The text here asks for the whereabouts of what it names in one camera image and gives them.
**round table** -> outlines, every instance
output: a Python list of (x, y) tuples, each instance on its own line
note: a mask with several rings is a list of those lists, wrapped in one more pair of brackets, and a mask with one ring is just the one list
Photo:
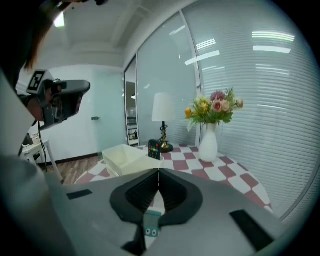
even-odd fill
[[(148, 153), (147, 146), (137, 147)], [(266, 210), (273, 212), (268, 194), (259, 180), (237, 161), (218, 153), (214, 162), (203, 162), (199, 159), (199, 148), (185, 144), (173, 144), (173, 151), (162, 153), (163, 168), (185, 172), (203, 179), (226, 184), (244, 194)], [(103, 160), (91, 170), (86, 171), (75, 183), (84, 184), (113, 178)], [(151, 207), (163, 209), (164, 204), (158, 192)]]

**black rectangular slot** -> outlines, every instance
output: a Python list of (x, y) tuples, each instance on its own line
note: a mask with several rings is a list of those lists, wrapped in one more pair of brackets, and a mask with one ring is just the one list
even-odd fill
[(274, 241), (244, 210), (230, 215), (257, 252)]
[(69, 198), (69, 200), (77, 199), (77, 198), (82, 198), (87, 195), (92, 194), (92, 192), (89, 189), (73, 192), (73, 193), (68, 193), (66, 196)]

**white plastic bin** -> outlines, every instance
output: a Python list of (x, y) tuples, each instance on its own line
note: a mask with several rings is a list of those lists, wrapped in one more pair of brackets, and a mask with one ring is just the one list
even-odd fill
[(138, 173), (147, 169), (161, 168), (163, 157), (157, 160), (147, 151), (128, 145), (119, 145), (102, 151), (104, 163), (115, 176)]

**table lamp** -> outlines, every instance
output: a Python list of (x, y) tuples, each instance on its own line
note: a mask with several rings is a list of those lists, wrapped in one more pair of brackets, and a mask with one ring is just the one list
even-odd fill
[(160, 92), (154, 95), (152, 121), (162, 122), (160, 127), (161, 131), (161, 152), (168, 153), (173, 150), (173, 146), (167, 141), (167, 128), (166, 121), (172, 121), (176, 119), (174, 101), (172, 97), (165, 92)]

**flower vase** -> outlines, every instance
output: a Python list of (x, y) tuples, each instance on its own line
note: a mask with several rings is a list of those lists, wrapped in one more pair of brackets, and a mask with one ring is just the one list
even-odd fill
[(206, 131), (199, 147), (199, 157), (204, 162), (213, 162), (218, 154), (215, 123), (207, 123)]

